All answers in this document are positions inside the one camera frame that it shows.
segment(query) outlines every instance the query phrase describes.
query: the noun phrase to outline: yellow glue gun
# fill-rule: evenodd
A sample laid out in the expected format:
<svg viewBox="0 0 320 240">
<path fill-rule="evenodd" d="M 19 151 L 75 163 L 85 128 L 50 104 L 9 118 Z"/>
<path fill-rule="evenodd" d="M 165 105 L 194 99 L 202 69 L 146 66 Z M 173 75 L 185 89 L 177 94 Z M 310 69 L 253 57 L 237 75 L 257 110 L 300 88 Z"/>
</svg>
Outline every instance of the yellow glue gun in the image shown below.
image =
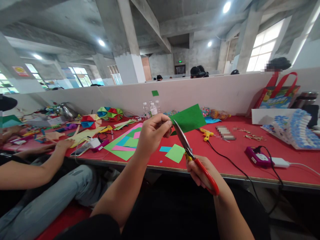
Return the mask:
<svg viewBox="0 0 320 240">
<path fill-rule="evenodd" d="M 106 128 L 102 129 L 99 133 L 103 133 L 103 132 L 106 132 L 106 131 L 111 131 L 113 128 L 108 125 Z"/>
<path fill-rule="evenodd" d="M 200 128 L 199 130 L 200 130 L 201 132 L 203 132 L 203 135 L 205 136 L 204 141 L 208 141 L 208 140 L 209 140 L 209 136 L 213 136 L 213 135 L 214 135 L 213 132 L 210 132 L 210 131 L 205 130 L 205 129 L 203 129 L 203 128 Z"/>
</svg>

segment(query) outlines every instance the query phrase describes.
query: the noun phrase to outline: jeans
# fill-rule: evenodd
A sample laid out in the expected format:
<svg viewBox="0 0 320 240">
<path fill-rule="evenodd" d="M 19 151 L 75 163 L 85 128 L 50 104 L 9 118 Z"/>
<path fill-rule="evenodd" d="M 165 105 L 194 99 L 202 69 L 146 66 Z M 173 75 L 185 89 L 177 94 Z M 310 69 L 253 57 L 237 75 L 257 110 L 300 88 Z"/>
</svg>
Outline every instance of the jeans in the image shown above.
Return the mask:
<svg viewBox="0 0 320 240">
<path fill-rule="evenodd" d="M 35 239 L 73 199 L 83 206 L 90 206 L 105 190 L 94 168 L 87 165 L 77 167 L 52 186 L 49 183 L 27 190 L 19 203 L 0 218 L 0 239 Z"/>
</svg>

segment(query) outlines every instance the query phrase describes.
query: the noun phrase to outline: yellow paper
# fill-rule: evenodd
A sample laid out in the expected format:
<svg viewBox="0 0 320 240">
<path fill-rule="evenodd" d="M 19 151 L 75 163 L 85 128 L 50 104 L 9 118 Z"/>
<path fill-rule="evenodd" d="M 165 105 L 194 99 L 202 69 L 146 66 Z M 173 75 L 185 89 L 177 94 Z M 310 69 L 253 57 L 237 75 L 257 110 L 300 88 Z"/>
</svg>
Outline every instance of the yellow paper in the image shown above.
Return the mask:
<svg viewBox="0 0 320 240">
<path fill-rule="evenodd" d="M 65 136 L 65 133 L 59 133 L 59 132 L 50 132 L 46 133 L 46 138 L 49 140 L 59 140 L 59 137 Z"/>
<path fill-rule="evenodd" d="M 131 122 L 134 122 L 134 121 L 132 119 L 130 119 L 130 120 L 126 121 L 126 122 L 115 124 L 114 127 L 117 128 L 119 126 L 126 125 L 126 124 L 131 123 Z"/>
<path fill-rule="evenodd" d="M 71 148 L 74 148 L 76 147 L 77 145 L 79 145 L 80 143 L 84 142 L 85 141 L 85 138 L 86 136 L 89 136 L 89 137 L 93 137 L 96 133 L 100 132 L 102 129 L 104 129 L 105 127 L 97 127 L 96 129 L 92 129 L 92 130 L 85 130 L 81 133 L 78 133 L 77 135 L 75 136 L 72 136 L 72 137 L 69 137 L 68 139 L 73 139 L 75 140 L 74 144 L 71 146 Z"/>
</svg>

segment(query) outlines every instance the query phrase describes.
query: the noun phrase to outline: red scissors handle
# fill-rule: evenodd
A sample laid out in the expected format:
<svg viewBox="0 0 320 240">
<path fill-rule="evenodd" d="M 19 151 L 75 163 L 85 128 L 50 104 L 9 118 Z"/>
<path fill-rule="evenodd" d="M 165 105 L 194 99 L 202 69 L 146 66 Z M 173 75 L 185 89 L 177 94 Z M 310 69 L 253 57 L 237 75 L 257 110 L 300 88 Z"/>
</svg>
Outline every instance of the red scissors handle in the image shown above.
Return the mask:
<svg viewBox="0 0 320 240">
<path fill-rule="evenodd" d="M 207 188 L 207 190 L 214 196 L 218 196 L 220 191 L 218 188 L 218 185 L 216 184 L 216 181 L 213 179 L 213 177 L 210 175 L 210 173 L 208 172 L 208 170 L 202 165 L 202 163 L 200 162 L 200 160 L 198 158 L 196 158 L 195 163 L 197 164 L 197 166 L 203 171 L 204 175 L 207 177 L 208 181 L 210 182 L 211 186 L 212 186 L 212 190 Z"/>
</svg>

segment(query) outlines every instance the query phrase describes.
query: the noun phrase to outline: red bag handle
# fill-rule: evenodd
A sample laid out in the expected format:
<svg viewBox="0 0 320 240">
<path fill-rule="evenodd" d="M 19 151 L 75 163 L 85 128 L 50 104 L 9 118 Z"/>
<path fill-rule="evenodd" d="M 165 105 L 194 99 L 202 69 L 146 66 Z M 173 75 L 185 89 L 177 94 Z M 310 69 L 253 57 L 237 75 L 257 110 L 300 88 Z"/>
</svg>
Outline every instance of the red bag handle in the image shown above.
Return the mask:
<svg viewBox="0 0 320 240">
<path fill-rule="evenodd" d="M 293 91 L 294 87 L 296 86 L 296 83 L 297 83 L 297 80 L 298 80 L 298 74 L 296 72 L 292 72 L 292 73 L 289 73 L 289 74 L 283 76 L 283 78 L 281 78 L 280 82 L 278 83 L 278 85 L 274 89 L 273 93 L 271 94 L 270 98 L 275 98 L 276 97 L 276 95 L 280 92 L 283 84 L 288 79 L 290 74 L 295 75 L 296 79 L 294 80 L 293 84 L 291 85 L 291 87 L 289 88 L 287 93 L 285 94 L 285 97 L 289 96 L 289 94 Z"/>
<path fill-rule="evenodd" d="M 266 87 L 275 86 L 277 83 L 278 77 L 279 77 L 279 72 L 274 72 Z"/>
</svg>

